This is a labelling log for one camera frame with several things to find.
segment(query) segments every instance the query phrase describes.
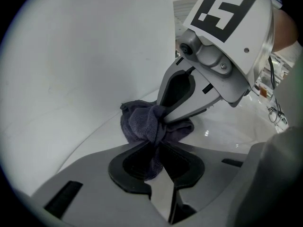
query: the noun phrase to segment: robotic arm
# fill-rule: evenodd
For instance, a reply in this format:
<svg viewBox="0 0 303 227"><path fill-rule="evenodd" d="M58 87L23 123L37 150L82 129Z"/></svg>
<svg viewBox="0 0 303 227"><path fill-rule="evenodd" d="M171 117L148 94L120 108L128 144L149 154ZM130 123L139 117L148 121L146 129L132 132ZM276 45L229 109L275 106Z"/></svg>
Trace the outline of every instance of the robotic arm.
<svg viewBox="0 0 303 227"><path fill-rule="evenodd" d="M235 107L273 47L271 0L198 0L184 25L181 57L166 71L157 99L167 107L166 123L202 113L221 99Z"/></svg>

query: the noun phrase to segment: wire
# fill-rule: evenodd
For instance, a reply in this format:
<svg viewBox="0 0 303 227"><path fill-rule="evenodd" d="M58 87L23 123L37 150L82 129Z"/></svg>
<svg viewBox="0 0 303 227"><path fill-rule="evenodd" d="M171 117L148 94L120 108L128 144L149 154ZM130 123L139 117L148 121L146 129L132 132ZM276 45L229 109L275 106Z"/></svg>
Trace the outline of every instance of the wire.
<svg viewBox="0 0 303 227"><path fill-rule="evenodd" d="M273 90L275 90L275 88L276 88L276 79L275 79L274 65L273 65L273 62L271 60L271 57L268 58L268 63L269 63L269 66L270 66L270 81L271 81L271 85L273 87ZM275 101L276 101L276 109L274 107L270 107L271 112L268 115L269 120L271 121L270 115L273 112L276 113L276 119L274 121L271 121L272 123L276 122L278 116L281 117L281 115L284 115L284 113L281 111L281 106L280 106L280 104L278 104L276 98L275 98Z"/></svg>

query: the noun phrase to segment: purple cloth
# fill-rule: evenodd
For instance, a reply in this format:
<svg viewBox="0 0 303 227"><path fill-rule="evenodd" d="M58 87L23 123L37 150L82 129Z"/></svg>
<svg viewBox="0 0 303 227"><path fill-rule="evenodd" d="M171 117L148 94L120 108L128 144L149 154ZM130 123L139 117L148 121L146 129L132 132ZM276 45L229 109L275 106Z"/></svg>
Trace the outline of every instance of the purple cloth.
<svg viewBox="0 0 303 227"><path fill-rule="evenodd" d="M148 140L155 147L161 140L178 142L194 130L190 119L165 124L165 107L142 100L122 104L121 128L129 143ZM163 169L159 158L159 149L150 162L145 180L155 178Z"/></svg>

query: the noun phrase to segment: cloth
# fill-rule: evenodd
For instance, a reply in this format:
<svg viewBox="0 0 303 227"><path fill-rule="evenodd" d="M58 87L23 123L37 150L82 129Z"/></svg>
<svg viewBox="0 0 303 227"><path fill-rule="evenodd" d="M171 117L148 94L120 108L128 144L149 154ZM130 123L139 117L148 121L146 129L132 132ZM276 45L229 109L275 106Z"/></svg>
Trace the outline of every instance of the cloth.
<svg viewBox="0 0 303 227"><path fill-rule="evenodd" d="M156 102L142 100L122 104L121 129L129 143L148 140L154 147L158 147L161 140L178 142L194 130L190 119L165 124L165 107ZM159 149L150 162L145 180L155 178L163 169L159 158Z"/></svg>

